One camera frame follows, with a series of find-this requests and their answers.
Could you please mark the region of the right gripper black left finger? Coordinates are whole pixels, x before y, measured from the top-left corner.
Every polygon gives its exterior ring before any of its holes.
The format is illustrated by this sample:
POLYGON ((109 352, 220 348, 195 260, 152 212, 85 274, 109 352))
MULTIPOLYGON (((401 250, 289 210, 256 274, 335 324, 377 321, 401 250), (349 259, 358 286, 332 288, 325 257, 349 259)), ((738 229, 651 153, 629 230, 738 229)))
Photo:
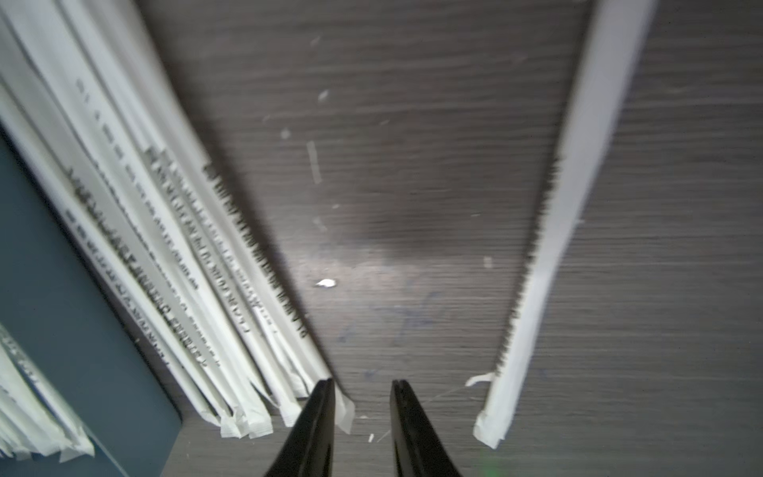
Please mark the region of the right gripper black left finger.
POLYGON ((318 382, 267 477, 329 477, 332 474, 335 436, 335 383, 318 382))

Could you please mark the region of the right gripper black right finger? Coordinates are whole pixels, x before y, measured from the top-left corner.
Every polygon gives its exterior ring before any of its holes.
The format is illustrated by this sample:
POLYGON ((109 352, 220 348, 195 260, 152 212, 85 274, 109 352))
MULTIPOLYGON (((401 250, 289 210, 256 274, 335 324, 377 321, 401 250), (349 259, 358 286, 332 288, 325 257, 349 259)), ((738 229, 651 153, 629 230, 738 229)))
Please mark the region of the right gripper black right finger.
POLYGON ((395 475, 461 475, 408 381, 393 381, 389 406, 395 475))

